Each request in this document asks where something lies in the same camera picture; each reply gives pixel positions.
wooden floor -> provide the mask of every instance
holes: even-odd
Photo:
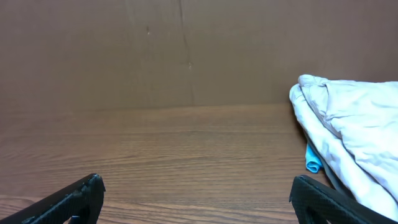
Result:
[[[298,223],[304,154],[288,104],[2,116],[0,218],[96,172],[98,223]]]

brown wall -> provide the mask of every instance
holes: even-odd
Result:
[[[2,0],[0,111],[280,103],[397,80],[396,0]]]

wooden surface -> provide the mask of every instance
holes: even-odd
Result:
[[[96,172],[99,223],[297,223],[305,170],[289,104],[14,114],[0,120],[0,218]]]

white fabric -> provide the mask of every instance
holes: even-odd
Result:
[[[398,83],[298,82],[290,100],[321,156],[359,203],[398,221]]]

crumpled fabric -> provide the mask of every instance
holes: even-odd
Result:
[[[318,152],[355,199],[398,221],[398,83],[302,75],[290,100]]]

